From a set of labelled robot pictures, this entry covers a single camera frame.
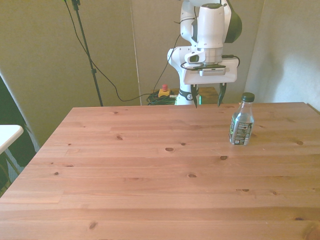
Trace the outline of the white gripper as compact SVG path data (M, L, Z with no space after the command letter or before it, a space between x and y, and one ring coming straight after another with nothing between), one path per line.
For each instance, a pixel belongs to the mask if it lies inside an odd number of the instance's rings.
M197 70L183 69L183 83L191 85L191 95L195 107L198 107L198 88L200 84L219 84L218 106L221 105L226 93L227 83L233 83L237 80L238 59L223 59L220 66L205 66Z

